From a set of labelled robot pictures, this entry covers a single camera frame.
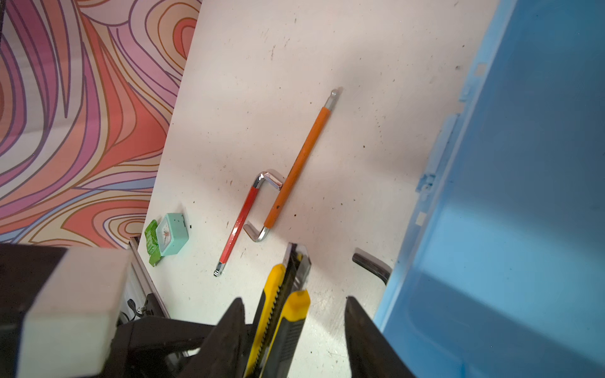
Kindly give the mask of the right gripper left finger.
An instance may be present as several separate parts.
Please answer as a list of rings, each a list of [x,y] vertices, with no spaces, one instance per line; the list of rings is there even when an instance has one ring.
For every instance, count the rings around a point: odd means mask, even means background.
[[[246,336],[244,303],[236,298],[178,377],[242,377]]]

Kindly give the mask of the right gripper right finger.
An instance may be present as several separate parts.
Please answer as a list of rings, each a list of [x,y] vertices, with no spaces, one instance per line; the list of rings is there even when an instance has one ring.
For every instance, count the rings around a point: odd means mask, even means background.
[[[414,377],[353,296],[347,297],[344,327],[353,378]]]

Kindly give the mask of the yellow black utility knife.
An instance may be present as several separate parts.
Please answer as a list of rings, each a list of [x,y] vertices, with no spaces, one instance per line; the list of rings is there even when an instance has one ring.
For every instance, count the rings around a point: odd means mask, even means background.
[[[307,249],[288,244],[284,261],[269,273],[252,330],[245,377],[288,376],[310,309]]]

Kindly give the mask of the large black hex key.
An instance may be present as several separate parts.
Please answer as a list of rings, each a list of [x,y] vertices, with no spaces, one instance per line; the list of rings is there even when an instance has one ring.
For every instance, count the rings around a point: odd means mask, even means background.
[[[385,285],[388,284],[392,274],[392,268],[385,262],[365,252],[364,250],[356,250],[351,260],[356,265],[375,275],[375,277],[379,278]]]

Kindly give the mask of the blue plastic tool box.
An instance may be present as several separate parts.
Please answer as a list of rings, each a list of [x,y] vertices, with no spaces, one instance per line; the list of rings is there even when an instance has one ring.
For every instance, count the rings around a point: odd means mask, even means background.
[[[604,375],[604,4],[502,1],[375,321],[418,377]]]

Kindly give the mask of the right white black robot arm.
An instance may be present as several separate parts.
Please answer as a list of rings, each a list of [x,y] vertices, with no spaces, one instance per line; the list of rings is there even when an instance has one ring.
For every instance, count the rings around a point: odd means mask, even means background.
[[[217,324],[169,317],[159,298],[124,293],[119,250],[1,246],[4,377],[286,377],[310,309],[311,262],[290,244],[251,324],[235,299]]]

